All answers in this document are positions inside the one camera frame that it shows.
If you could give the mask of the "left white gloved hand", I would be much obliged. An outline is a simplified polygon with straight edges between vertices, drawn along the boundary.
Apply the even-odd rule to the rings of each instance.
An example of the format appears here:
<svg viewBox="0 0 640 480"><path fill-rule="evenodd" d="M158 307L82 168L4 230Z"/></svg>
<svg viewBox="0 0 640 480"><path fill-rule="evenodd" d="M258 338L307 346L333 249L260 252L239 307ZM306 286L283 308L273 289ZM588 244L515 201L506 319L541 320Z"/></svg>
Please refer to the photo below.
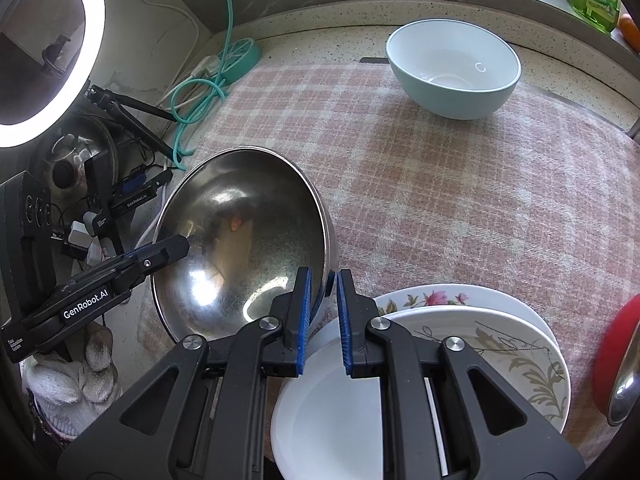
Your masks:
<svg viewBox="0 0 640 480"><path fill-rule="evenodd" d="M122 395L113 361L113 334L90 323L82 356L67 362L62 356L34 354L20 364L23 390L52 434L70 442L79 437Z"/></svg>

